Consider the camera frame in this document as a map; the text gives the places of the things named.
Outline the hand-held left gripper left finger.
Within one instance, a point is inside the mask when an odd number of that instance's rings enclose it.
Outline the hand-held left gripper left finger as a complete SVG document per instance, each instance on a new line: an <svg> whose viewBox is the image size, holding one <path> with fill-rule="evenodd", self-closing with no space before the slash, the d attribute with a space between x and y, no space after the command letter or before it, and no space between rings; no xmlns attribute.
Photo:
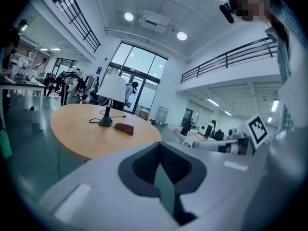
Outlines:
<svg viewBox="0 0 308 231"><path fill-rule="evenodd" d="M39 204L83 231L174 231L179 225L158 198L132 193L118 166L145 145L92 159L50 187Z"/></svg>

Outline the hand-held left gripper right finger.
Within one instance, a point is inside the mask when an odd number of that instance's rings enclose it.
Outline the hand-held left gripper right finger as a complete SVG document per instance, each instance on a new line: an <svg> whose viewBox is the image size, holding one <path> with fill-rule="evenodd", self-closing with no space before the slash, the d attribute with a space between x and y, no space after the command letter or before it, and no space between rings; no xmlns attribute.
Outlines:
<svg viewBox="0 0 308 231"><path fill-rule="evenodd" d="M195 215L185 225L173 223L168 231L243 231L245 213L264 174L269 152L261 146L253 156L223 154L165 143L200 160L206 177L193 193L180 196L183 210Z"/></svg>

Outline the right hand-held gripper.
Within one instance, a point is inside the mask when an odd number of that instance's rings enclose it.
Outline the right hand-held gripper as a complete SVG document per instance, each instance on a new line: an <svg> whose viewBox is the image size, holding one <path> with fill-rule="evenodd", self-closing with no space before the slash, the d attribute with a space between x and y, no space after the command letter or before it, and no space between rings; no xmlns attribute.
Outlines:
<svg viewBox="0 0 308 231"><path fill-rule="evenodd" d="M238 128L229 130L227 139L218 141L195 141L192 148L237 155L254 155L268 137L268 130L259 114L255 114Z"/></svg>

